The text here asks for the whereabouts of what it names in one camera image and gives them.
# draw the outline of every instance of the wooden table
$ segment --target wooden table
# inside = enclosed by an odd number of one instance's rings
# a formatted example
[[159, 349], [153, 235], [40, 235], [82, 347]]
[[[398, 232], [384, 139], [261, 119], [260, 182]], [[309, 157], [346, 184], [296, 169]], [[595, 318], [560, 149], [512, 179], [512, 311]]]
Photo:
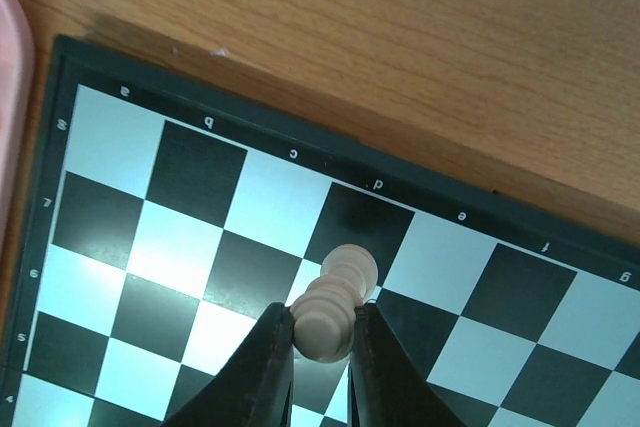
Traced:
[[640, 0], [21, 1], [38, 67], [5, 297], [56, 33], [640, 242]]

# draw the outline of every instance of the chess pawn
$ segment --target chess pawn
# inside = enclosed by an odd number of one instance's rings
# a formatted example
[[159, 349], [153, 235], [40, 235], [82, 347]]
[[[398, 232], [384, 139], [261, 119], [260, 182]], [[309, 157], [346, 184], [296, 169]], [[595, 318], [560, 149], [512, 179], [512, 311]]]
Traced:
[[305, 357], [336, 362], [353, 345], [355, 307], [366, 302], [378, 281], [378, 266], [364, 248], [346, 244], [322, 262], [320, 277], [292, 305], [294, 344]]

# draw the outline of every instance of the pink object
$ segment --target pink object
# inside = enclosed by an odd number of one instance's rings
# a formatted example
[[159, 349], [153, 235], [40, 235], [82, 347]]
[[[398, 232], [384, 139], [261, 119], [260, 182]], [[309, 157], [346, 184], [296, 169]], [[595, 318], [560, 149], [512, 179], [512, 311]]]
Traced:
[[0, 249], [33, 77], [33, 57], [31, 31], [18, 0], [0, 0]]

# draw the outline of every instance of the chessboard border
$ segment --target chessboard border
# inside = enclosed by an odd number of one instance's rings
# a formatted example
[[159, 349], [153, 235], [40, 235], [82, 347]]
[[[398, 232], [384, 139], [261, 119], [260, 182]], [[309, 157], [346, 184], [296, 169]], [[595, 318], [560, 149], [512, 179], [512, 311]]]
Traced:
[[[54, 213], [45, 199], [55, 199], [59, 194], [67, 127], [79, 85], [640, 290], [640, 248], [636, 246], [374, 150], [238, 94], [97, 45], [58, 36], [34, 151], [21, 235], [23, 248], [14, 268], [5, 316], [2, 391], [8, 382], [6, 369], [22, 369], [22, 364], [12, 359], [24, 361], [26, 356], [28, 342], [16, 339], [18, 335], [28, 336], [25, 329], [33, 319], [46, 241], [44, 249], [41, 244], [49, 238]], [[16, 354], [16, 349], [24, 351]]]

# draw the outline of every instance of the chessboard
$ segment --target chessboard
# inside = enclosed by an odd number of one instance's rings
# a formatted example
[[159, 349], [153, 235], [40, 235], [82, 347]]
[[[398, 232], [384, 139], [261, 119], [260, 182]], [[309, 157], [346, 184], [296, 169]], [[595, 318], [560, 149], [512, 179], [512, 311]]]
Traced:
[[[0, 425], [152, 427], [333, 248], [470, 427], [640, 425], [640, 251], [100, 47], [54, 47]], [[348, 359], [294, 360], [293, 427]]]

